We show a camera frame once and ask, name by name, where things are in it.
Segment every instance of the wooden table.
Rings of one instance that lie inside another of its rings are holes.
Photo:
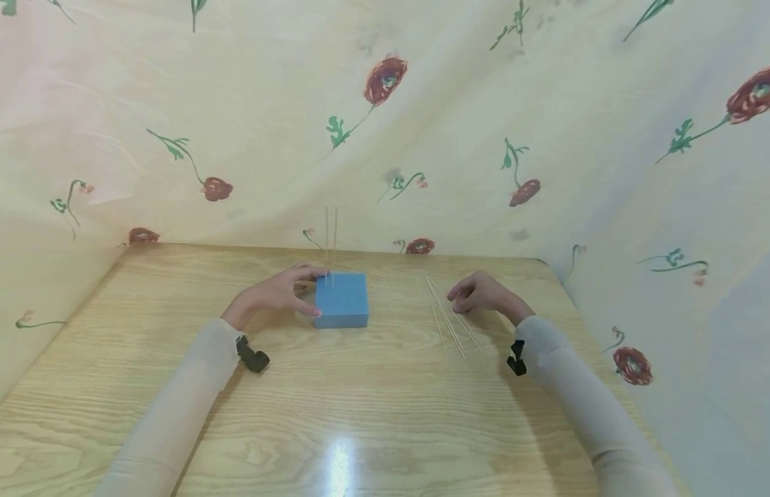
[[[318,251],[133,247],[0,405],[0,496],[87,496],[193,336],[245,286]],[[594,496],[584,452],[556,406],[505,365],[512,330],[469,318],[441,346],[424,275],[446,291],[479,269],[564,329],[646,426],[535,260],[338,253],[368,274],[364,330],[315,330],[262,313],[251,345],[262,376],[239,368],[209,416],[178,496]]]

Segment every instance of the left hand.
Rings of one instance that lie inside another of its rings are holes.
[[[298,262],[268,280],[242,290],[222,313],[222,319],[242,331],[261,309],[292,309],[318,318],[322,311],[297,298],[294,293],[295,283],[315,282],[317,277],[325,276],[328,272],[326,268]]]

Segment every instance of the beige sleeve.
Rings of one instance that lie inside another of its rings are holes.
[[[559,404],[592,461],[601,497],[677,496],[652,446],[567,337],[532,315],[515,329],[529,375]]]
[[[222,319],[203,327],[115,456],[96,497],[172,493],[217,394],[237,368],[239,336]]]

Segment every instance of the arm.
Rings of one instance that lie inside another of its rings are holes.
[[[561,407],[592,461],[602,497],[678,495],[642,432],[551,321],[485,273],[457,283],[448,299],[458,313],[493,309],[515,325],[515,339],[525,341],[526,370]]]
[[[235,341],[261,309],[321,313],[294,294],[295,283],[315,281],[322,268],[299,263],[245,289],[221,319],[203,327],[170,381],[135,425],[109,466],[96,497],[169,496],[197,442],[217,394],[239,363]]]
[[[214,399],[237,368],[241,335],[222,319],[208,321],[115,456],[96,497],[170,495]]]

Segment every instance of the hand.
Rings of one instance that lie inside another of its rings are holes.
[[[515,326],[528,316],[535,315],[522,298],[482,271],[476,271],[455,284],[446,298],[454,301],[455,313],[467,313],[481,307],[504,314]]]
[[[222,313],[222,319],[242,331],[261,309],[292,309],[318,318],[322,311],[297,298],[294,293],[295,283],[315,282],[318,276],[325,276],[327,272],[326,268],[298,262],[268,280],[242,290]]]

